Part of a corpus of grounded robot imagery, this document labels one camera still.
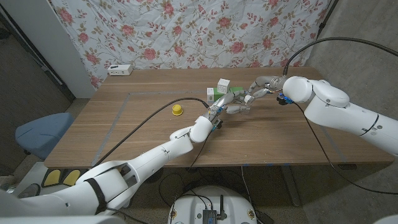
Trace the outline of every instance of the yellow cup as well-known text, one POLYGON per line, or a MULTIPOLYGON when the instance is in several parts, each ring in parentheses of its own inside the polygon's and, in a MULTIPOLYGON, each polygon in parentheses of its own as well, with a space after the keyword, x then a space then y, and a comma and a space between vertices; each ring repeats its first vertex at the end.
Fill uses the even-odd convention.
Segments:
POLYGON ((173 106, 173 114, 175 116, 180 116, 182 114, 182 108, 180 105, 174 105, 173 106))

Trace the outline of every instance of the green box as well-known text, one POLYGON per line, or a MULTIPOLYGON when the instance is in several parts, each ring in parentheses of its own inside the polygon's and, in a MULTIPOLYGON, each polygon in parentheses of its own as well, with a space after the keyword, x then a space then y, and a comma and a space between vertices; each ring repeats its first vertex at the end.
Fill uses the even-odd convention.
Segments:
MULTIPOLYGON (((231 87, 228 90, 228 93, 233 93, 235 91, 243 90, 243 87, 231 87)), ((207 103, 214 103, 216 102, 220 97, 222 97, 224 93, 219 93, 217 91, 217 88, 207 88, 207 103)))

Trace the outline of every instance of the fabric backdrop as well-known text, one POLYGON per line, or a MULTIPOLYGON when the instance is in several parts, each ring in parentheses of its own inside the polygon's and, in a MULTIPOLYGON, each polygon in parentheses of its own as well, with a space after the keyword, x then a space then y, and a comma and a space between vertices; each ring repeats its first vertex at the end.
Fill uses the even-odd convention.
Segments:
MULTIPOLYGON (((328 0, 52 0, 98 88, 134 69, 282 67, 315 40, 328 0)), ((293 62, 301 66, 307 50, 293 62)))

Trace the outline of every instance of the power strip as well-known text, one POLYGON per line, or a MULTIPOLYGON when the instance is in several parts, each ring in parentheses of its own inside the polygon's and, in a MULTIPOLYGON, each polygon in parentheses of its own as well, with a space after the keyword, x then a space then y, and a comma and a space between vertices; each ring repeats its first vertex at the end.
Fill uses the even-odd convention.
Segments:
POLYGON ((132 65, 110 65, 108 72, 110 75, 130 75, 132 65))

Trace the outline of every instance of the blue chair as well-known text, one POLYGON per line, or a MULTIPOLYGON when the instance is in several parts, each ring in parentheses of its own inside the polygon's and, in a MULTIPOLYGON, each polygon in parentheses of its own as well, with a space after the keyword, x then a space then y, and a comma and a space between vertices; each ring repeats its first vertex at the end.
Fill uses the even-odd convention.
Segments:
POLYGON ((45 159, 72 123, 70 113, 52 114, 19 126, 15 139, 27 152, 45 159))

